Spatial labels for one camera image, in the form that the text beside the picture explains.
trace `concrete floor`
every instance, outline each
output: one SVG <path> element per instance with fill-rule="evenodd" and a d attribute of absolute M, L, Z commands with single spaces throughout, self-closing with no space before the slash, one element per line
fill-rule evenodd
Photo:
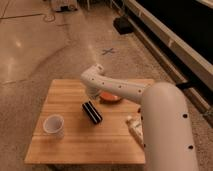
<path fill-rule="evenodd" d="M 0 1 L 0 16 L 7 0 Z M 47 14 L 48 2 L 10 1 L 4 17 Z M 101 63 L 113 78 L 153 78 L 172 82 L 134 34 L 119 35 L 117 14 L 104 3 L 90 12 L 58 13 L 0 21 L 0 171 L 48 171 L 23 160 L 48 87 L 55 78 L 79 78 Z M 115 53 L 102 55 L 114 48 Z M 201 171 L 213 170 L 213 131 L 188 102 Z M 140 165 L 72 165 L 63 170 L 143 170 Z"/>

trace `wooden table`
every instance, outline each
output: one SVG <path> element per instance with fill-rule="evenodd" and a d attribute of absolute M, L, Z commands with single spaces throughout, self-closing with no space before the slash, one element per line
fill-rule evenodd
<path fill-rule="evenodd" d="M 152 84 L 152 79 L 130 80 Z M 103 116 L 94 125 L 82 111 L 88 101 L 79 80 L 53 80 L 41 115 L 34 130 L 25 163 L 27 164 L 143 164 L 144 152 L 129 134 L 127 115 L 137 112 L 139 105 L 123 99 L 109 105 L 93 101 Z M 64 138 L 47 135 L 42 124 L 52 114 L 64 117 Z"/>

